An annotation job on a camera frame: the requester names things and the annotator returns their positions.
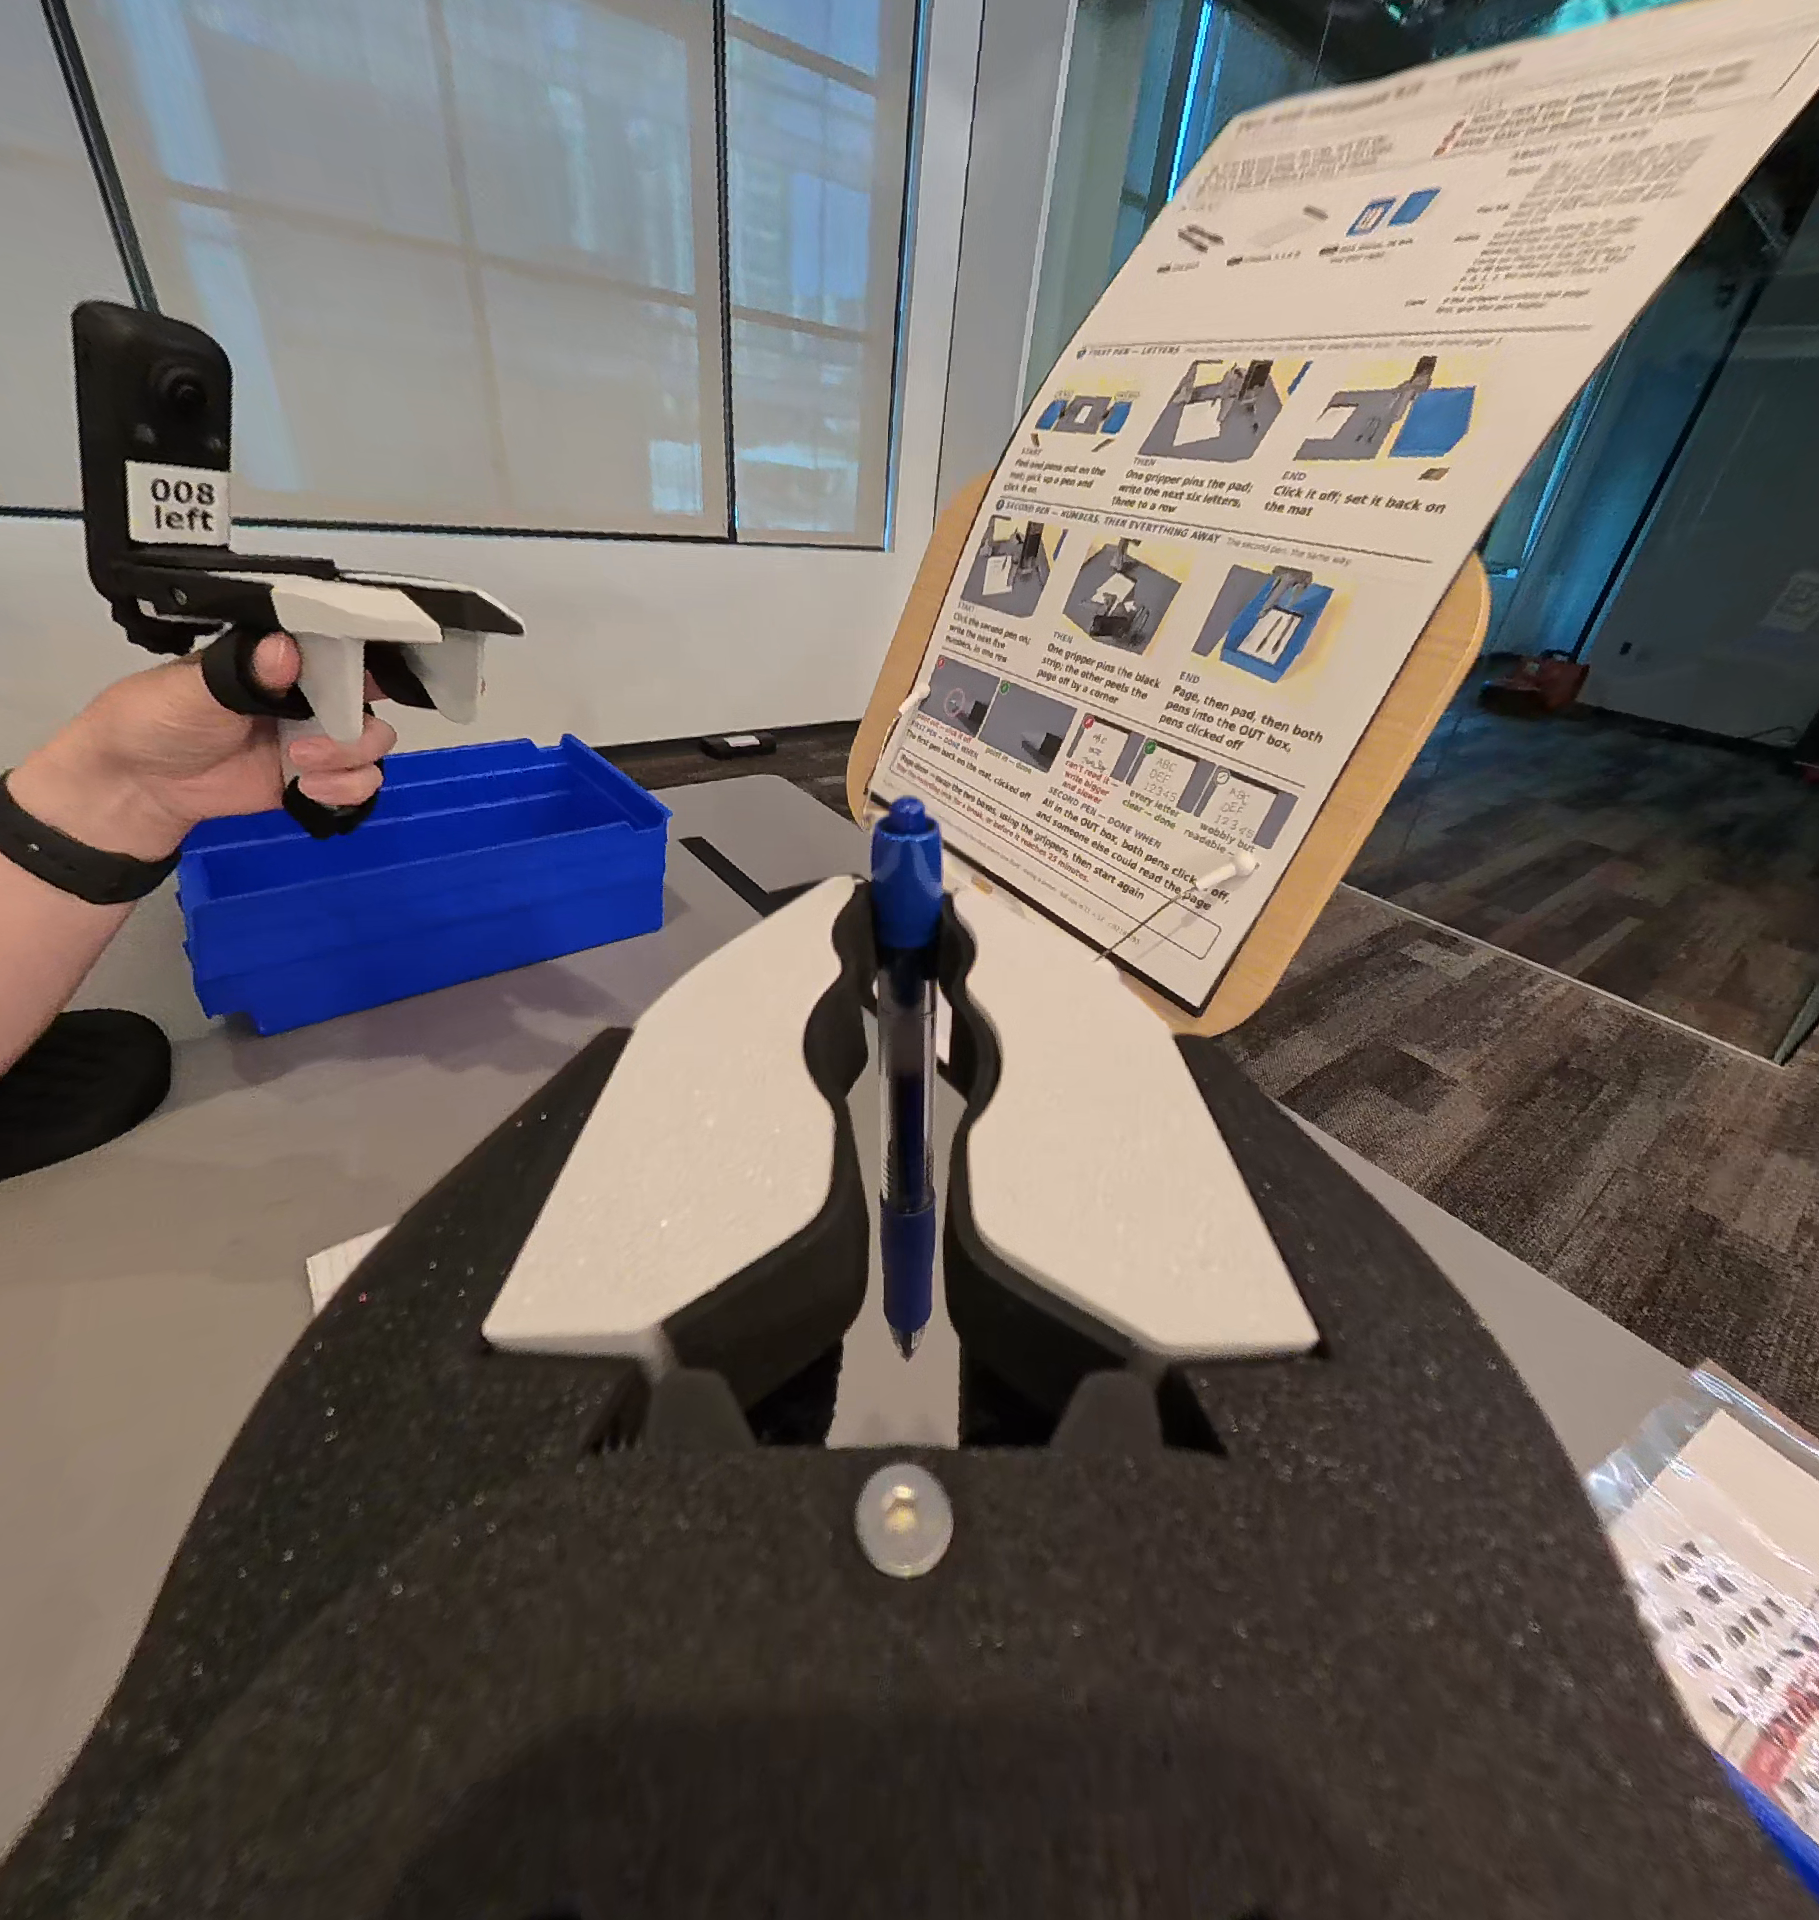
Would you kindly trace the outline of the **blue retractable pen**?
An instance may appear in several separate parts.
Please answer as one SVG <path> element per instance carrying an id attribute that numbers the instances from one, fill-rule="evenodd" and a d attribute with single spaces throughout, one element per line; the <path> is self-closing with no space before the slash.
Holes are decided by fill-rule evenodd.
<path id="1" fill-rule="evenodd" d="M 919 1352 L 935 1308 L 935 1158 L 942 839 L 914 796 L 871 831 L 875 1042 L 881 1086 L 883 1315 L 898 1355 Z"/>

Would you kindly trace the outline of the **white lined notepad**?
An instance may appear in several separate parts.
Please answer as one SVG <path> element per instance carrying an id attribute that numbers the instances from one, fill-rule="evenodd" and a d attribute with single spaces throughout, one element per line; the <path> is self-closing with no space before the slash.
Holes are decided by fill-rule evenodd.
<path id="1" fill-rule="evenodd" d="M 325 1311 L 326 1303 L 336 1297 L 342 1285 L 390 1233 L 390 1223 L 375 1227 L 367 1233 L 329 1243 L 323 1249 L 306 1255 L 303 1278 L 307 1286 L 313 1319 L 318 1319 Z"/>

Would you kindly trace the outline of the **black wristband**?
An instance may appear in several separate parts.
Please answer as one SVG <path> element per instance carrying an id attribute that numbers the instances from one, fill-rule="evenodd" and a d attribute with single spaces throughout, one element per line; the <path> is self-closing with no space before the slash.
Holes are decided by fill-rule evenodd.
<path id="1" fill-rule="evenodd" d="M 87 906 L 126 906 L 153 895 L 176 874 L 181 850 L 146 859 L 104 850 L 42 821 L 0 778 L 0 857 L 45 886 Z"/>

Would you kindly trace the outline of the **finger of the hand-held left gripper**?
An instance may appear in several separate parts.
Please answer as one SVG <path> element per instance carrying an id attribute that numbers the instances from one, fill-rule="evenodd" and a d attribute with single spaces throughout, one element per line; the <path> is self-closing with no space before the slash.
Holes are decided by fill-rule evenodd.
<path id="1" fill-rule="evenodd" d="M 291 634 L 390 646 L 437 646 L 463 634 L 522 634 L 522 619 L 492 595 L 392 575 L 274 577 L 277 626 Z"/>
<path id="2" fill-rule="evenodd" d="M 398 706 L 469 726 L 481 706 L 483 651 L 486 634 L 469 630 L 443 630 L 434 641 L 379 641 L 375 688 Z"/>

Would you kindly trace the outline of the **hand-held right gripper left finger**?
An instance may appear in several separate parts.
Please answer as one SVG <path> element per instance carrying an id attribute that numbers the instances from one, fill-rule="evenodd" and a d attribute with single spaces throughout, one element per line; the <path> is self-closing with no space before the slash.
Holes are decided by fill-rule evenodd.
<path id="1" fill-rule="evenodd" d="M 669 987 L 621 1035 L 486 1345 L 710 1371 L 739 1401 L 837 1348 L 869 1281 L 868 993 L 869 889 L 849 874 Z"/>

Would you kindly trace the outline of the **black round pad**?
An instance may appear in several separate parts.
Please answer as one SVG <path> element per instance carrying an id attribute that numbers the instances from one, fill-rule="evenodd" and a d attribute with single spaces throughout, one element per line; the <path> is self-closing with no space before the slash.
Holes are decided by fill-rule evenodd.
<path id="1" fill-rule="evenodd" d="M 145 1124 L 174 1055 L 128 1010 L 62 1013 L 0 1077 L 0 1183 L 75 1158 Z"/>

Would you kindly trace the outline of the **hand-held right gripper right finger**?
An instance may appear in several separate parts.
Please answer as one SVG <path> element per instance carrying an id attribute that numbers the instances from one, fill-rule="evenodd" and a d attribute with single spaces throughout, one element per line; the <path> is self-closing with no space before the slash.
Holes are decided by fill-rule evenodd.
<path id="1" fill-rule="evenodd" d="M 1046 1448 L 1088 1379 L 1210 1453 L 1194 1382 L 1322 1332 L 1178 1035 L 1117 970 L 985 892 L 948 900 L 948 1315 L 960 1441 Z"/>

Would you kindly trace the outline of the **clear plastic bag with sheet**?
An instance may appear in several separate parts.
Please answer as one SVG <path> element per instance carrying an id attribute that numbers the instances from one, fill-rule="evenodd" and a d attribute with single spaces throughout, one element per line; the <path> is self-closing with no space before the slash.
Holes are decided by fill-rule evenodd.
<path id="1" fill-rule="evenodd" d="M 1699 1366 L 1586 1490 L 1697 1736 L 1819 1843 L 1819 1441 Z"/>

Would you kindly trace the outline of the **person's left hand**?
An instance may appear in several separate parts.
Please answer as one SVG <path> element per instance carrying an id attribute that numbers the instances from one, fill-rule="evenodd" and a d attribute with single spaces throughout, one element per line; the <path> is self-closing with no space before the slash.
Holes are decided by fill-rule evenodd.
<path id="1" fill-rule="evenodd" d="M 278 806 L 289 782 L 326 806 L 367 801 L 393 742 L 362 717 L 353 742 L 302 737 L 285 755 L 274 719 L 224 709 L 184 656 L 108 686 L 5 779 L 42 825 L 159 861 L 204 821 Z"/>

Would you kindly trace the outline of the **large window with blinds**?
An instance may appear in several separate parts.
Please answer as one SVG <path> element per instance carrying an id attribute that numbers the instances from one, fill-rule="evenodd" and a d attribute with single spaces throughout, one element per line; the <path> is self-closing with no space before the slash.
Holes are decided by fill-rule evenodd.
<path id="1" fill-rule="evenodd" d="M 45 4 L 245 521 L 877 550 L 921 4 Z"/>

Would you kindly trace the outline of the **printed instruction sheet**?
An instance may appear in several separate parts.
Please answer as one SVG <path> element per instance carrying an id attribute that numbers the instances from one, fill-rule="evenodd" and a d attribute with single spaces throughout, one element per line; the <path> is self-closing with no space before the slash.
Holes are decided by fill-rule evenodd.
<path id="1" fill-rule="evenodd" d="M 1246 1021 L 1468 666 L 1480 538 L 1816 95 L 1819 4 L 1724 1 L 1236 115 L 930 543 L 850 806 Z"/>

